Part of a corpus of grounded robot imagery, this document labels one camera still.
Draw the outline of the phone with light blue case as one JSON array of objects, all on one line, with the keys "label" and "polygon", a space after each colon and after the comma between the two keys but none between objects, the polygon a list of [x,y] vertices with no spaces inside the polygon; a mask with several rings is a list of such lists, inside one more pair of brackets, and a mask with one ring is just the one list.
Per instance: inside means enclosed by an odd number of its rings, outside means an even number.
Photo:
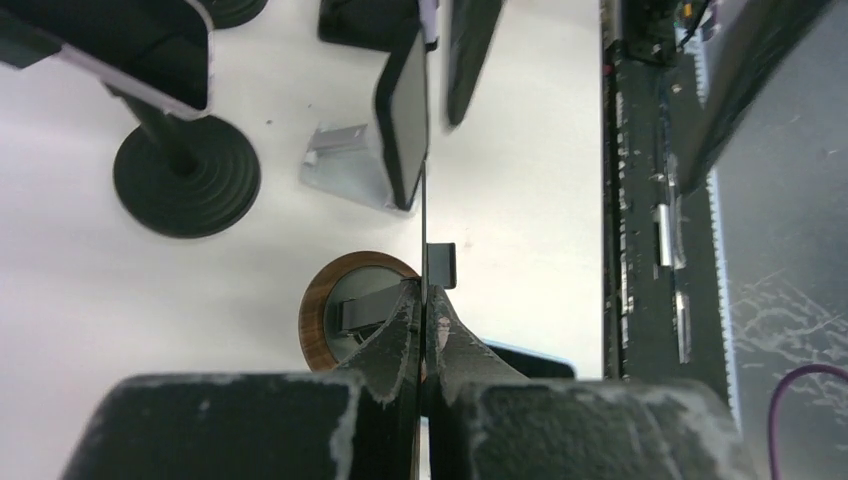
[{"label": "phone with light blue case", "polygon": [[485,340],[486,346],[519,373],[533,379],[575,379],[571,363],[563,358]]}]

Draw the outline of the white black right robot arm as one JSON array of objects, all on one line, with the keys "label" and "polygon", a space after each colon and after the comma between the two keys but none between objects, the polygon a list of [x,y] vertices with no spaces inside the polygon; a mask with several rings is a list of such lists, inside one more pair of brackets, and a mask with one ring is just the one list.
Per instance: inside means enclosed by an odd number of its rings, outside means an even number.
[{"label": "white black right robot arm", "polygon": [[691,194],[830,1],[598,1],[611,186]]}]

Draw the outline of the phone with white case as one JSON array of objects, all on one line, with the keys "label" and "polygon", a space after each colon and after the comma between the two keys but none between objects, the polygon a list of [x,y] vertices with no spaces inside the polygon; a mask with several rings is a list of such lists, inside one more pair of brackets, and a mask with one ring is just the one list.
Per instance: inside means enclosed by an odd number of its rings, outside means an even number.
[{"label": "phone with white case", "polygon": [[430,146],[427,50],[416,20],[398,32],[376,84],[374,113],[393,204],[409,211]]}]

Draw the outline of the silver folding phone stand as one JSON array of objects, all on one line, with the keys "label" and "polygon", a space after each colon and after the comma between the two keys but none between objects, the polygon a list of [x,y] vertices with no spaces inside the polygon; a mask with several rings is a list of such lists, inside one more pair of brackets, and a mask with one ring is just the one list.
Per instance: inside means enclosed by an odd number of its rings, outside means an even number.
[{"label": "silver folding phone stand", "polygon": [[319,124],[307,144],[299,178],[307,186],[360,205],[396,208],[381,141],[370,124]]}]

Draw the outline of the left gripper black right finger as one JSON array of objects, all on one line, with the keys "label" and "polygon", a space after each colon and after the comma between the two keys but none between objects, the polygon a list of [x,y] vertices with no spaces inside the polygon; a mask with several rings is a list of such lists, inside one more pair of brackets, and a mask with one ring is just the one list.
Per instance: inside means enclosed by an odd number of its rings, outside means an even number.
[{"label": "left gripper black right finger", "polygon": [[436,479],[753,479],[730,411],[692,381],[530,379],[427,295]]}]

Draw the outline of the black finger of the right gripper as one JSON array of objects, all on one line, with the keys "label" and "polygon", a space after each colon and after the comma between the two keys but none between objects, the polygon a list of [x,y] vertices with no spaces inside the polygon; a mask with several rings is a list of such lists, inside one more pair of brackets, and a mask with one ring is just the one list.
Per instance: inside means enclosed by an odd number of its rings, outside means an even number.
[{"label": "black finger of the right gripper", "polygon": [[465,119],[505,2],[451,1],[445,63],[445,120],[448,129]]}]

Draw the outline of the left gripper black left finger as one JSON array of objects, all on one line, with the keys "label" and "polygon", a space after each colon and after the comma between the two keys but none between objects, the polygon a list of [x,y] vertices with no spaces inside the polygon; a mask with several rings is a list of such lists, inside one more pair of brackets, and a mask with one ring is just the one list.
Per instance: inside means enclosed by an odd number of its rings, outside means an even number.
[{"label": "left gripper black left finger", "polygon": [[414,479],[421,286],[323,372],[137,375],[103,398],[66,479]]}]

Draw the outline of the wooden-base black plate stand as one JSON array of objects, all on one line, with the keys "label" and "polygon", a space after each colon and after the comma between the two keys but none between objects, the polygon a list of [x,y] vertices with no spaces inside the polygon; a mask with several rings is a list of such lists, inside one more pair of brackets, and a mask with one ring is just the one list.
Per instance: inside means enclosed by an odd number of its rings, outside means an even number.
[{"label": "wooden-base black plate stand", "polygon": [[325,265],[309,283],[300,303],[301,352],[313,371],[335,368],[389,319],[406,280],[457,286],[456,245],[428,240],[427,170],[419,182],[421,269],[387,253],[362,250]]}]

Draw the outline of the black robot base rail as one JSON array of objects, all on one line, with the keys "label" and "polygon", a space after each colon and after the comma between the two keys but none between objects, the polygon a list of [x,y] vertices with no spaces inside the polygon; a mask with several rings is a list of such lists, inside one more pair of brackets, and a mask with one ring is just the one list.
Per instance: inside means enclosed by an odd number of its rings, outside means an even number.
[{"label": "black robot base rail", "polygon": [[709,83],[710,1],[602,5],[604,374],[733,397],[710,191],[679,191],[683,124]]}]

